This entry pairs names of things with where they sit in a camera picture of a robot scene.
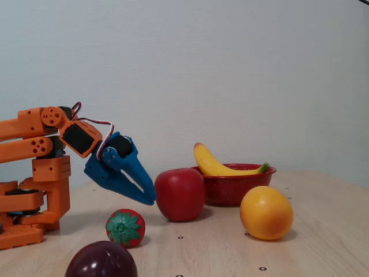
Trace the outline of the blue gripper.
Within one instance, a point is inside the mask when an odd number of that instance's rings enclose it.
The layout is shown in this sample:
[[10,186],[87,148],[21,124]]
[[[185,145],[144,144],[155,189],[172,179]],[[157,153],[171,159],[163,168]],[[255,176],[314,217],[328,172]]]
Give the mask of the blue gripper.
[[156,192],[151,177],[137,158],[131,138],[115,132],[100,153],[93,152],[84,173],[100,187],[145,205],[153,205]]

